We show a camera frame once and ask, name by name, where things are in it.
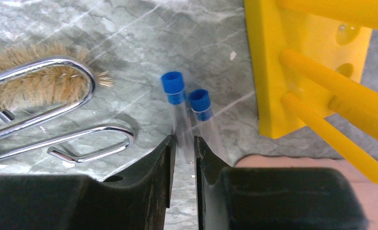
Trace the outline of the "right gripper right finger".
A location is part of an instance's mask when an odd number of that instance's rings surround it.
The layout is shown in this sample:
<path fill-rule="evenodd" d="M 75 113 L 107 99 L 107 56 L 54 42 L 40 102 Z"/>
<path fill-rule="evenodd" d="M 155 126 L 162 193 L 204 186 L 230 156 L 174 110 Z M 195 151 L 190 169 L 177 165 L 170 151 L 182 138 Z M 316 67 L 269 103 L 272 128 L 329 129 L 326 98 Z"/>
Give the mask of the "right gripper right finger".
<path fill-rule="evenodd" d="M 366 230 L 347 179 L 331 168 L 235 168 L 194 138 L 201 230 Z"/>

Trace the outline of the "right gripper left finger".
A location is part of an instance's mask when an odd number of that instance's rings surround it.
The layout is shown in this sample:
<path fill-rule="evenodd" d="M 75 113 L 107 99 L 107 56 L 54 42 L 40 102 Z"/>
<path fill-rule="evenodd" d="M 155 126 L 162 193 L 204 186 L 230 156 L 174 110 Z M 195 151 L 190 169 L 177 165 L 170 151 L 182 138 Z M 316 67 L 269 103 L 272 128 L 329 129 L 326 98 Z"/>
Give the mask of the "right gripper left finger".
<path fill-rule="evenodd" d="M 161 230 L 176 138 L 102 182 L 87 175 L 0 175 L 0 230 Z"/>

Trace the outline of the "blue capped test tube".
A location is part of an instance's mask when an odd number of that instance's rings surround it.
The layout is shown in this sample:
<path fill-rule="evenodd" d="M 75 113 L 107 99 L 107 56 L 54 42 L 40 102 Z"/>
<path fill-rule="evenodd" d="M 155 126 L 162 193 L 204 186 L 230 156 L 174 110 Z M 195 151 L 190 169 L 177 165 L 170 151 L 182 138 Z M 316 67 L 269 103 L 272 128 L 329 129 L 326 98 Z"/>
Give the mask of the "blue capped test tube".
<path fill-rule="evenodd" d="M 194 138 L 183 75 L 179 71 L 170 71 L 163 74 L 160 80 L 170 106 L 179 154 L 184 163 L 191 164 L 195 158 Z"/>

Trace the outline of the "yellow test tube rack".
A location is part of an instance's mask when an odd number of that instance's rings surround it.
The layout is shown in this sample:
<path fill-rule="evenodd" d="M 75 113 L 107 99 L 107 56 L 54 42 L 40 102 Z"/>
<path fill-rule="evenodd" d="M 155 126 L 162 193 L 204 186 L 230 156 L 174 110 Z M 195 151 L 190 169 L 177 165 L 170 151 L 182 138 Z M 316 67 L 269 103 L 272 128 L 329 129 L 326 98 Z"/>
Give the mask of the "yellow test tube rack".
<path fill-rule="evenodd" d="M 259 133 L 310 127 L 371 182 L 378 161 L 326 121 L 334 113 L 378 140 L 378 92 L 361 84 L 378 0 L 246 0 Z"/>

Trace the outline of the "bristle test tube brush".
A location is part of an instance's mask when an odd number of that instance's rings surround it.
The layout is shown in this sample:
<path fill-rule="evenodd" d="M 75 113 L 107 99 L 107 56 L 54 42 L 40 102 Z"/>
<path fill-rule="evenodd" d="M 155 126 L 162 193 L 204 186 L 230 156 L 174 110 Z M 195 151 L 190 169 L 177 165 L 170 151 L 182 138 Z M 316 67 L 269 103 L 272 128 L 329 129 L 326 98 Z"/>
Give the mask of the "bristle test tube brush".
<path fill-rule="evenodd" d="M 69 56 L 91 65 L 90 50 L 54 42 L 44 45 L 15 45 L 0 49 L 0 72 L 48 56 Z M 0 109 L 13 111 L 28 106 L 69 104 L 87 94 L 82 74 L 65 66 L 48 67 L 0 84 Z"/>

